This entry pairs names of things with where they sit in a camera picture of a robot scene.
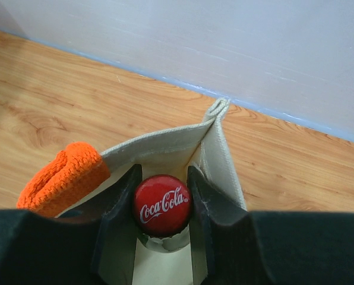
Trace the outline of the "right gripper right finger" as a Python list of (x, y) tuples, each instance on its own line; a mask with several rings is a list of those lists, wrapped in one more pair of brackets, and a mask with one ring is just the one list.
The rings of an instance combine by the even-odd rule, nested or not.
[(194, 284), (354, 284), (354, 213), (245, 211), (189, 167)]

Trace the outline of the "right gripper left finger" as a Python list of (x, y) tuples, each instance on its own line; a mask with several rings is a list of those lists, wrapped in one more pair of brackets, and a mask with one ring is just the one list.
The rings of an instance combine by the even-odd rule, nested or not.
[(0, 210), (0, 284), (131, 284), (137, 227), (132, 166), (116, 183), (58, 218)]

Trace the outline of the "cola glass bottle red cap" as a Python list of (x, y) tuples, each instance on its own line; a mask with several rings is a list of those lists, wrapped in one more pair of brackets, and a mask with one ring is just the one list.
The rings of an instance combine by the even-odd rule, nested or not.
[(147, 249), (161, 253), (186, 247), (192, 206), (192, 193), (178, 178), (155, 175), (143, 180), (132, 202), (138, 239)]

